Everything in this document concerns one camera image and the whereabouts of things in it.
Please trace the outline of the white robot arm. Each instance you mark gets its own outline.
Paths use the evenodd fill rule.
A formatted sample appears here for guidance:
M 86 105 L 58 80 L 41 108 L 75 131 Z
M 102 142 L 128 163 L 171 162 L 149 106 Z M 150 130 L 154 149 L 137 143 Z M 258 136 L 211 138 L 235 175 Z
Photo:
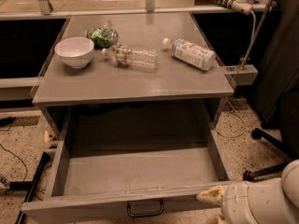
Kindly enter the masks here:
M 299 160 L 287 164 L 281 177 L 214 186 L 196 199 L 221 208 L 207 224 L 299 224 Z

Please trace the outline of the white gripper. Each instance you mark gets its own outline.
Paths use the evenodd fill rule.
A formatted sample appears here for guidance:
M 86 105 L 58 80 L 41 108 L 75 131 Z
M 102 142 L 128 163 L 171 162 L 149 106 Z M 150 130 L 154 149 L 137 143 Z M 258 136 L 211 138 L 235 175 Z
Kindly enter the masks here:
M 237 182 L 201 191 L 196 199 L 221 206 L 222 215 L 205 224 L 299 224 L 299 210 L 285 194 L 281 178 Z

